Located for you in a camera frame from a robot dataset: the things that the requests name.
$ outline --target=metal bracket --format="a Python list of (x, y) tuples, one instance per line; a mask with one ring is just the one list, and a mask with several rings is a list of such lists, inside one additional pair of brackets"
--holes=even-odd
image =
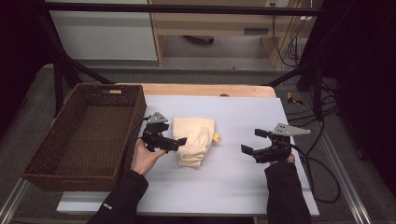
[(162, 115), (160, 112), (156, 111), (149, 119), (148, 124), (152, 123), (165, 123), (168, 119)]
[(293, 135), (310, 134), (311, 131), (306, 129), (296, 128), (283, 123), (278, 123), (274, 128), (273, 133), (282, 136), (293, 136)]

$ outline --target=folded fabric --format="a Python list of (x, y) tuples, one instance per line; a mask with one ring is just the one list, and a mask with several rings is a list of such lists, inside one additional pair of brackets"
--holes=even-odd
[(177, 150), (178, 164), (199, 166), (212, 145), (214, 133), (213, 119), (174, 118), (174, 138), (187, 138), (186, 145)]

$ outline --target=white table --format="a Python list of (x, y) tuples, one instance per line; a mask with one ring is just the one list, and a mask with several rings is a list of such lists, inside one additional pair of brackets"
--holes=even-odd
[[(261, 97), (163, 96), (146, 93), (150, 115), (160, 111), (169, 119), (164, 133), (172, 137), (173, 117), (204, 117), (216, 121), (221, 142), (213, 144), (199, 168), (181, 167), (175, 152), (163, 156), (148, 173), (149, 188), (140, 201), (140, 215), (259, 217), (266, 213), (268, 190), (264, 169), (241, 152), (240, 145), (269, 147), (269, 139), (254, 135), (254, 129), (271, 131), (287, 123), (279, 99)], [(308, 187), (298, 157), (296, 166), (303, 194), (312, 216), (318, 208)], [(65, 192), (58, 211), (93, 214), (108, 192)]]

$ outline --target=table surface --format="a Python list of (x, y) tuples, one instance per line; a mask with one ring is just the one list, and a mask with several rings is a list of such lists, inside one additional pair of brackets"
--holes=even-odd
[[(212, 145), (199, 168), (178, 166), (175, 152), (157, 161), (147, 175), (149, 188), (139, 203), (138, 213), (250, 217), (265, 214), (268, 190), (263, 170), (268, 164), (257, 164), (241, 152), (240, 145), (255, 149), (269, 147), (270, 141), (255, 136), (254, 129), (271, 130), (279, 122), (287, 122), (274, 90), (241, 85), (142, 85), (148, 104), (147, 115), (158, 110), (169, 119), (170, 128), (165, 136), (172, 137), (173, 117), (205, 117), (216, 121), (221, 142)], [(233, 97), (214, 97), (221, 94)], [(298, 157), (296, 159), (305, 200), (311, 215), (317, 216), (318, 208), (304, 169)], [(65, 192), (58, 211), (94, 213), (107, 194)]]

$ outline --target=wooden edge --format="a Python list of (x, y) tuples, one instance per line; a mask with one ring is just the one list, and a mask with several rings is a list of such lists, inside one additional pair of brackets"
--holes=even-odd
[[(148, 4), (152, 5), (152, 0), (148, 0)], [(155, 50), (157, 51), (157, 62), (158, 65), (163, 65), (163, 48), (164, 48), (164, 40), (160, 39), (157, 32), (157, 24), (155, 19), (155, 13), (149, 13), (151, 20), (151, 30), (154, 38)]]
[(275, 91), (268, 86), (248, 85), (198, 85), (198, 84), (156, 84), (156, 83), (118, 83), (123, 85), (142, 85), (146, 95), (200, 95), (236, 97), (276, 98)]

